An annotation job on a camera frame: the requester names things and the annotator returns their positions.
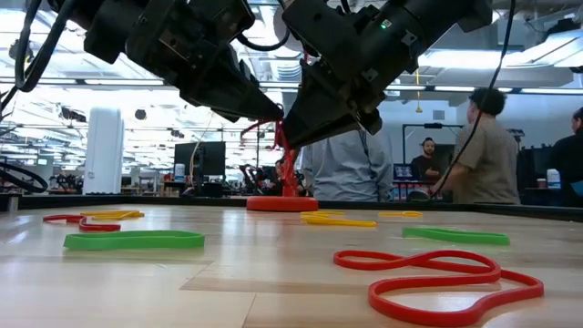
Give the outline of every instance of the white cylindrical column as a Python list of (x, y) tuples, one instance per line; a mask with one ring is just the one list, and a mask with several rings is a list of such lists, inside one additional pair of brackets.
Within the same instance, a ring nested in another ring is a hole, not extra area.
[(83, 194), (119, 193), (124, 150), (124, 122), (119, 108), (91, 108)]

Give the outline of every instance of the green rubber band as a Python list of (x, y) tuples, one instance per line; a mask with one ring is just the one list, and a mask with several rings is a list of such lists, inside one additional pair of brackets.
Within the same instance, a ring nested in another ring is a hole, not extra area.
[(456, 231), (440, 228), (403, 228), (403, 237), (423, 237), (437, 241), (452, 241), (461, 243), (480, 243), (492, 245), (509, 245), (510, 239), (504, 233)]
[(63, 245), (70, 250), (190, 249), (204, 247), (204, 235), (189, 231), (74, 233)]

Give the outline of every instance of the white bottle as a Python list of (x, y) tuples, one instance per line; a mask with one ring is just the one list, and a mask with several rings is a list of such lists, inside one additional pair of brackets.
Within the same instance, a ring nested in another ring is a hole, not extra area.
[(185, 169), (185, 166), (182, 163), (177, 163), (174, 166), (174, 180), (175, 181), (184, 181), (184, 169)]
[(547, 188), (561, 189), (561, 176), (556, 169), (547, 169)]

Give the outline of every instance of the man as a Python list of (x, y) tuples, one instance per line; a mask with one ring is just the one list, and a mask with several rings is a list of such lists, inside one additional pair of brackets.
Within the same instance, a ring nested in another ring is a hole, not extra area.
[(414, 158), (411, 164), (419, 172), (421, 179), (435, 181), (439, 178), (439, 163), (434, 159), (435, 142), (431, 138), (425, 138), (421, 145), (423, 154)]
[(573, 114), (571, 127), (574, 135), (557, 141), (551, 150), (549, 167), (561, 175), (563, 206), (583, 207), (583, 197), (572, 187), (572, 183), (583, 181), (583, 108)]
[(452, 167), (449, 178), (443, 176), (444, 190), (453, 190), (454, 203), (519, 204), (517, 188), (518, 146), (514, 138), (496, 121), (506, 97), (498, 90), (479, 88), (470, 96), (466, 125), (457, 140), (454, 158), (468, 140), (478, 114), (482, 117), (476, 133)]
[(349, 131), (306, 146), (302, 169), (317, 200), (388, 201), (393, 159), (387, 129), (374, 136)]

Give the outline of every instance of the gray t-shirt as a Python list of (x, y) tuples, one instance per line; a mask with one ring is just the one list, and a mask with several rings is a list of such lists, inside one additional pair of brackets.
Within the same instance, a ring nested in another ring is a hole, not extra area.
[[(459, 134), (455, 155), (465, 144), (473, 124)], [(458, 161), (470, 168), (469, 175), (454, 185), (454, 203), (519, 204), (517, 188), (518, 146), (495, 119), (482, 118), (475, 135)]]

